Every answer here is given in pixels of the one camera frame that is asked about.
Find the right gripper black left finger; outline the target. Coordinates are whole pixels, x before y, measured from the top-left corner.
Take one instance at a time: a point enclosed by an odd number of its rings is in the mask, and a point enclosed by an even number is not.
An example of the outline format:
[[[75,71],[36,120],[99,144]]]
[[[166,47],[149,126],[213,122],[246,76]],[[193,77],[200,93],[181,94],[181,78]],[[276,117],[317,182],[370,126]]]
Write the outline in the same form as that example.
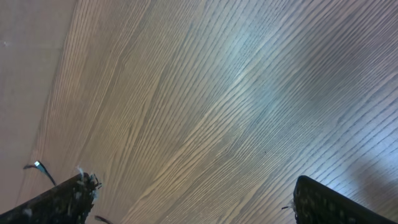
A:
[[[78,174],[1,214],[1,224],[84,224],[101,187],[94,174]]]

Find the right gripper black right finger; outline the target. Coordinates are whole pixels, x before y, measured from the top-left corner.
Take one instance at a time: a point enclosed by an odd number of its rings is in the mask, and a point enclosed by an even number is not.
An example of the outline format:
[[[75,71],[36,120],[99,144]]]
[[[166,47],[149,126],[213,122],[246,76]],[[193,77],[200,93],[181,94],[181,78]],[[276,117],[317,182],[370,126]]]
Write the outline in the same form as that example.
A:
[[[306,175],[294,189],[297,224],[395,224]]]

